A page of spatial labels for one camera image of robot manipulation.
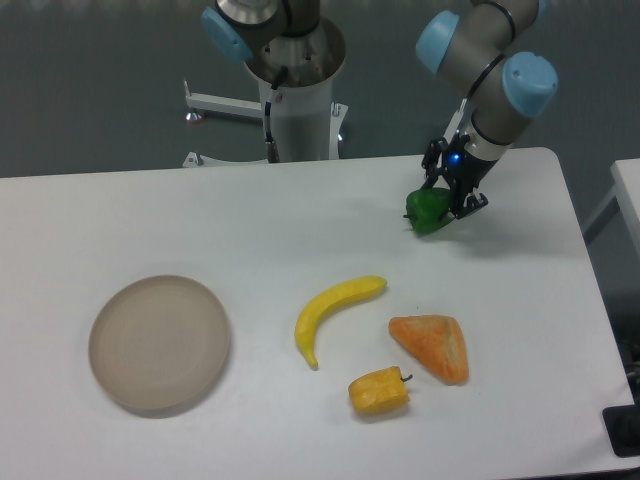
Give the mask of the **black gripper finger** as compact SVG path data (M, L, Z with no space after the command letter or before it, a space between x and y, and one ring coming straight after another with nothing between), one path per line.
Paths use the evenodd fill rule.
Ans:
M428 144L421 162L425 173L422 190L432 189L436 182L444 177L445 168L442 166L442 154L447 149L448 142L444 137L436 138Z
M455 195L449 191L447 193L447 200L448 206L439 216L440 220L460 220L474 214L489 204L487 197L483 193L478 192L472 192L464 197L462 202L456 202Z

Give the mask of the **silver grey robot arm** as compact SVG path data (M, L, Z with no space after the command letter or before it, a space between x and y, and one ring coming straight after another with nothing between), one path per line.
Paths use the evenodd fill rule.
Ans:
M406 201L427 233L487 204L481 180L539 117L558 87L553 66L506 49L545 10L542 1L477 1L465 16L438 13L415 47L419 61L462 94L453 132L433 139L425 180ZM341 31L316 1L216 1L201 15L209 40L256 80L267 159L325 160L337 148L332 87L346 56Z

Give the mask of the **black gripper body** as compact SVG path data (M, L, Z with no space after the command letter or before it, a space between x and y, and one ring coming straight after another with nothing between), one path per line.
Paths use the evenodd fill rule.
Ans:
M491 143L471 134L454 134L440 155L440 172L451 192L452 200L485 200L477 193L480 182L505 153L505 145L498 145L496 152Z

